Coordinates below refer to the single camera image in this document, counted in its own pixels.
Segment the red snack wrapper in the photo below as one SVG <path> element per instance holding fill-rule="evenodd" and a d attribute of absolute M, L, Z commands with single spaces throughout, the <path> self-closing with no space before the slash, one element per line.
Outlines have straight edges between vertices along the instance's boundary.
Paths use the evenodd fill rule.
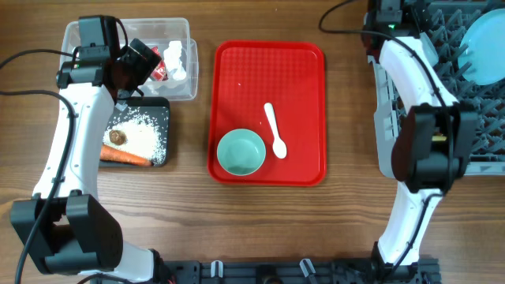
<path fill-rule="evenodd" d="M 165 65 L 165 62 L 161 56 L 161 53 L 159 52 L 159 48 L 153 47 L 151 50 L 154 51 L 161 58 L 161 60 L 160 60 L 159 64 L 155 67 L 153 72 L 151 73 L 150 78 L 155 81 L 168 80 L 168 76 L 167 76 L 167 72 L 166 72 L 166 65 Z"/>

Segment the white tissue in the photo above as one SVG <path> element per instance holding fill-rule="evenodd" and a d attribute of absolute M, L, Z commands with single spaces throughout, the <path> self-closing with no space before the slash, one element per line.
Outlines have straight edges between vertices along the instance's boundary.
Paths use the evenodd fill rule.
<path fill-rule="evenodd" d="M 168 80 L 182 81 L 186 79 L 182 42 L 170 41 L 168 48 L 163 52 L 164 63 Z"/>

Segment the brown mushroom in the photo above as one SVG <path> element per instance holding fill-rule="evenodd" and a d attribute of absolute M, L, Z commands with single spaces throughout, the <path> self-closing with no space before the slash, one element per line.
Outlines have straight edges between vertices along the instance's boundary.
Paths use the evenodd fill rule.
<path fill-rule="evenodd" d="M 109 139 L 111 143 L 116 145 L 123 145 L 127 140 L 126 135 L 120 130 L 111 130 Z"/>

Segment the orange carrot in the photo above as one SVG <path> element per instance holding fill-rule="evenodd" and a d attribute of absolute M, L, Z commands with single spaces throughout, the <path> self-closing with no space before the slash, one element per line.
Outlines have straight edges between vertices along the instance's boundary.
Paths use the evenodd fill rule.
<path fill-rule="evenodd" d="M 134 166 L 152 166 L 152 162 L 148 159 L 106 145 L 101 147 L 99 159 L 101 161 L 125 163 Z"/>

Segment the green bowl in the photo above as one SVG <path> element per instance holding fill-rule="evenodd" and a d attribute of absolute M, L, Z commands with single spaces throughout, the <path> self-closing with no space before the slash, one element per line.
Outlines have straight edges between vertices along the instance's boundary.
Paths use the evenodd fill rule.
<path fill-rule="evenodd" d="M 252 130 L 234 129 L 219 141 L 217 159 L 227 173 L 247 176 L 263 166 L 266 146 L 260 136 Z"/>

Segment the white plastic spoon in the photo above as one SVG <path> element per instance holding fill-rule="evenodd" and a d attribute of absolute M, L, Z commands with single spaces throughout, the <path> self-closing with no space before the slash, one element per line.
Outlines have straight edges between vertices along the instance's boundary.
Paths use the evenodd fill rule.
<path fill-rule="evenodd" d="M 277 126 L 276 116 L 274 107 L 271 103 L 264 104 L 264 112 L 266 114 L 268 123 L 271 127 L 272 135 L 273 135 L 273 143 L 272 149 L 275 156 L 278 159 L 284 159 L 287 156 L 287 147 L 285 142 L 281 139 L 279 135 L 279 130 Z"/>

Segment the light blue plate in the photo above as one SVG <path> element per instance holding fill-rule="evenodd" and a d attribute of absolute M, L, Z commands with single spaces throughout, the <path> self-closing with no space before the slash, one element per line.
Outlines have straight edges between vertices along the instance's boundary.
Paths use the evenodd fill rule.
<path fill-rule="evenodd" d="M 467 63 L 462 75 L 478 85 L 490 85 L 504 78 L 504 9 L 494 9 L 479 17 L 463 36 L 458 67 Z"/>

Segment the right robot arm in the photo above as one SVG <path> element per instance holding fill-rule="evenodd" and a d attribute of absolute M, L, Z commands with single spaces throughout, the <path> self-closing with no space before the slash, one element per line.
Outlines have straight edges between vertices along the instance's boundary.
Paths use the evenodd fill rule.
<path fill-rule="evenodd" d="M 370 1 L 362 37 L 367 51 L 395 85 L 406 110 L 391 150 L 398 182 L 386 230 L 375 245 L 383 282 L 409 281 L 419 270 L 419 248 L 438 203 L 466 172 L 478 116 L 440 81 L 422 29 L 418 1 Z"/>

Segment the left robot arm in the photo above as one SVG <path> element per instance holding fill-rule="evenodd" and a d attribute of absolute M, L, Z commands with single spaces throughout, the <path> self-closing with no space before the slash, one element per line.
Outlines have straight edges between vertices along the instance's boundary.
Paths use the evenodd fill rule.
<path fill-rule="evenodd" d="M 125 241 L 118 221 L 99 203 L 102 139 L 117 97 L 135 92 L 160 56 L 138 39 L 120 47 L 77 47 L 57 75 L 60 114 L 46 168 L 10 222 L 23 242 L 21 261 L 45 275 L 82 275 L 123 283 L 161 283 L 169 271 L 153 249 Z"/>

